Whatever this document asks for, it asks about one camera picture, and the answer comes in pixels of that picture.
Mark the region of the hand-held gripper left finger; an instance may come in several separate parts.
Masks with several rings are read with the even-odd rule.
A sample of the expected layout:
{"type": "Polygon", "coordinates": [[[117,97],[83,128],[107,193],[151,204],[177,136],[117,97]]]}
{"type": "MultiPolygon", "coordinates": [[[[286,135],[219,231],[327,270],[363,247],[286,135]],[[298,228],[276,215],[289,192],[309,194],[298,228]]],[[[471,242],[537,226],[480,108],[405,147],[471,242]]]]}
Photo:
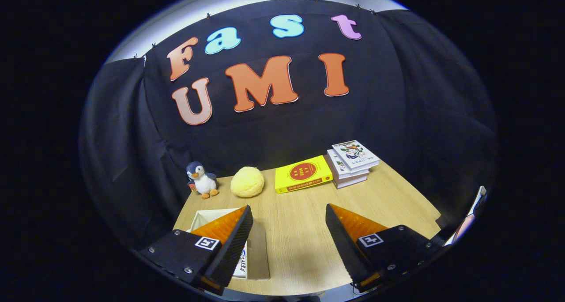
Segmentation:
{"type": "Polygon", "coordinates": [[[170,231],[139,250],[139,255],[180,282],[222,294],[232,280],[253,223],[252,209],[242,206],[194,231],[170,231]]]}

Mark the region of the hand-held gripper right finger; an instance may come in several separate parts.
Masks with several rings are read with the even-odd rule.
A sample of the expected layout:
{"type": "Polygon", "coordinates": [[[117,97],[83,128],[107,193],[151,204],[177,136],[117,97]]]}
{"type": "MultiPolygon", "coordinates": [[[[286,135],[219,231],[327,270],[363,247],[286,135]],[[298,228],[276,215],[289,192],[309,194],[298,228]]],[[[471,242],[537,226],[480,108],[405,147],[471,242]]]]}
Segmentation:
{"type": "Polygon", "coordinates": [[[385,227],[335,204],[327,204],[325,221],[361,293],[396,284],[446,251],[438,236],[428,239],[404,224],[385,227]]]}

